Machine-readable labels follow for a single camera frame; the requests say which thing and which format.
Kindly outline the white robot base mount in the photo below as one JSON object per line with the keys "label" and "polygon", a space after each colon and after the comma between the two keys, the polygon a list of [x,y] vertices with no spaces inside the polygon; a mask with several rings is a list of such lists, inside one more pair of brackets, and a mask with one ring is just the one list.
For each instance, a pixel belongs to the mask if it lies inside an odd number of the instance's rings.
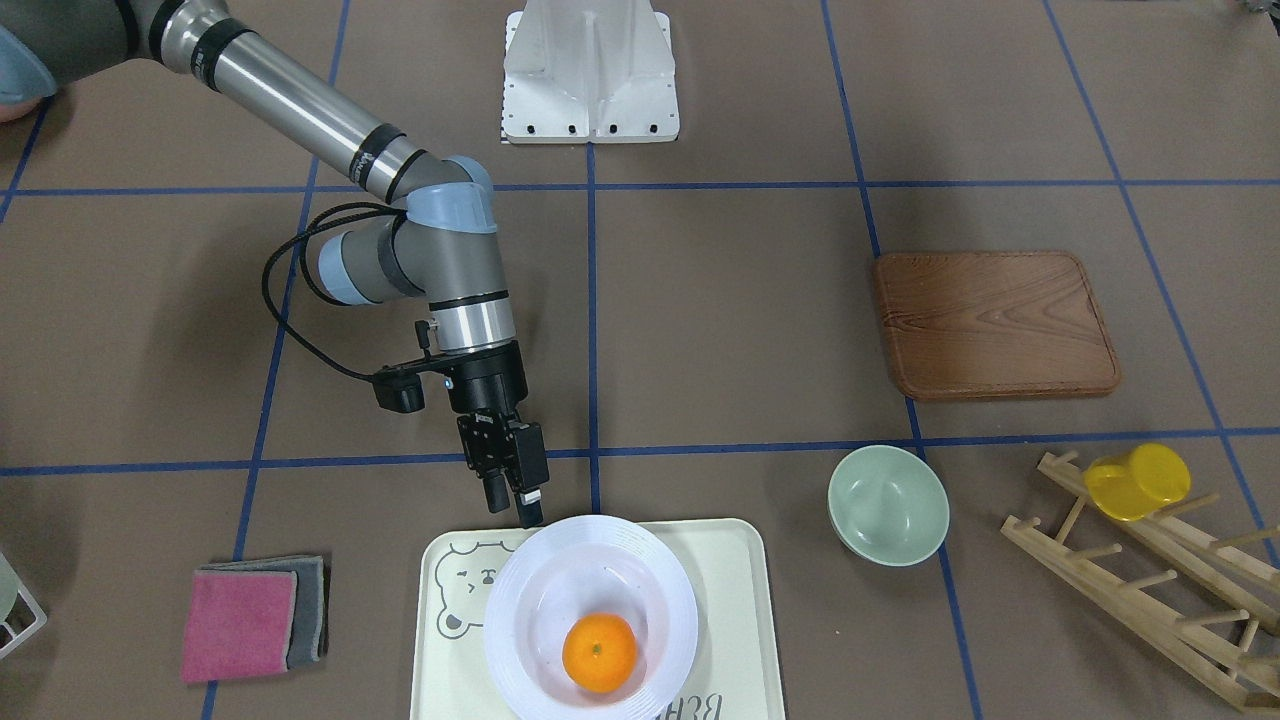
{"label": "white robot base mount", "polygon": [[506,18],[500,137],[666,143],[681,113],[669,17],[649,1],[529,1]]}

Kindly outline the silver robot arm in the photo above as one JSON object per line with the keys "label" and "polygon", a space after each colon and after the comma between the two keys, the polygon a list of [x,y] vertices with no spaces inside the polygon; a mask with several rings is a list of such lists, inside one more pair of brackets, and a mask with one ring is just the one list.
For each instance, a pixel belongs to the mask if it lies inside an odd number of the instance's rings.
{"label": "silver robot arm", "polygon": [[424,409],[421,377],[445,382],[465,461],[492,512],[515,507],[541,524],[549,479],[541,428],[522,420],[529,396],[493,211],[495,188],[471,158],[436,158],[275,47],[224,1],[5,1],[3,102],[19,105],[134,59],[189,76],[346,174],[370,195],[321,213],[266,261],[261,292],[288,254],[312,292],[337,306],[426,301],[415,327],[421,357],[343,375],[393,413]]}

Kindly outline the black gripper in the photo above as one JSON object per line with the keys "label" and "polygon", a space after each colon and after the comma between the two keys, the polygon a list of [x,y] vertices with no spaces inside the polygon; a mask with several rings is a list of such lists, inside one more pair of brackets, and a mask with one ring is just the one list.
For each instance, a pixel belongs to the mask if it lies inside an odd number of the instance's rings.
{"label": "black gripper", "polygon": [[453,359],[445,369],[451,406],[468,468],[483,479],[489,512],[509,507],[509,488],[524,529],[544,523],[540,486],[549,480],[540,425],[525,421],[518,405],[529,396],[518,342]]}

